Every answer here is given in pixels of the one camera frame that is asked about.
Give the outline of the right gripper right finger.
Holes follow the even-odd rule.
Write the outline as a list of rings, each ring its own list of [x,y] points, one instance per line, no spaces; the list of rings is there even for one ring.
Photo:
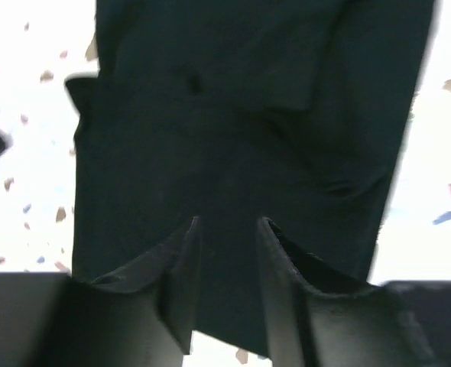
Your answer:
[[[405,286],[345,276],[286,239],[270,219],[257,224],[259,278],[268,351],[275,366],[434,366]]]

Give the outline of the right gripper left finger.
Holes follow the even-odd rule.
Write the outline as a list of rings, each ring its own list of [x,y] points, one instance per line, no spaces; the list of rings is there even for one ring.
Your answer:
[[[195,323],[202,223],[198,216],[161,244],[92,282],[117,296],[103,366],[180,366]]]

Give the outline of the black t shirt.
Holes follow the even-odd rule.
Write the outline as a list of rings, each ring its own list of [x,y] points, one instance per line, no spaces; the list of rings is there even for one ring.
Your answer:
[[[79,111],[73,276],[203,221],[196,329],[268,354],[255,224],[368,277],[432,1],[99,1]]]

